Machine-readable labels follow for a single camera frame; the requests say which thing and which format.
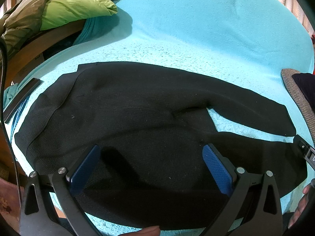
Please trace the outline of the person's right hand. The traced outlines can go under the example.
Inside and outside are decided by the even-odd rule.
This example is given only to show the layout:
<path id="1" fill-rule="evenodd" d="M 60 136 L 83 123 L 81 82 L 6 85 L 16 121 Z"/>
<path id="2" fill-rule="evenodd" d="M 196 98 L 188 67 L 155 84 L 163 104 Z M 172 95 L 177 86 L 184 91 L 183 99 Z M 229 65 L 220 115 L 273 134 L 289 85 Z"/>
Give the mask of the person's right hand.
<path id="1" fill-rule="evenodd" d="M 301 216 L 301 214 L 303 213 L 305 207 L 307 206 L 307 203 L 308 203 L 308 197 L 307 197 L 307 194 L 309 192 L 311 188 L 311 184 L 308 184 L 304 189 L 303 189 L 303 197 L 301 198 L 301 200 L 299 201 L 298 203 L 298 206 L 297 208 L 295 209 L 292 217 L 290 218 L 289 220 L 289 223 L 288 223 L 288 228 L 290 229 L 295 223 L 296 221 L 298 220 L 298 218 Z"/>

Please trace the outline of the person's left hand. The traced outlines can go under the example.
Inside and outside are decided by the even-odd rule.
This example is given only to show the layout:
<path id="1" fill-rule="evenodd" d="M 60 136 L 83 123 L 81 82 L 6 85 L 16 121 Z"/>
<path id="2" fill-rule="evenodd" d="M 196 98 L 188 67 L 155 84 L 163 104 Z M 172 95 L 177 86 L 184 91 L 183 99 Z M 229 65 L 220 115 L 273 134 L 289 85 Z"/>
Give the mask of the person's left hand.
<path id="1" fill-rule="evenodd" d="M 136 232 L 128 233 L 127 235 L 132 236 L 160 236 L 161 230 L 159 226 L 150 226 L 148 228 L 140 229 Z"/>

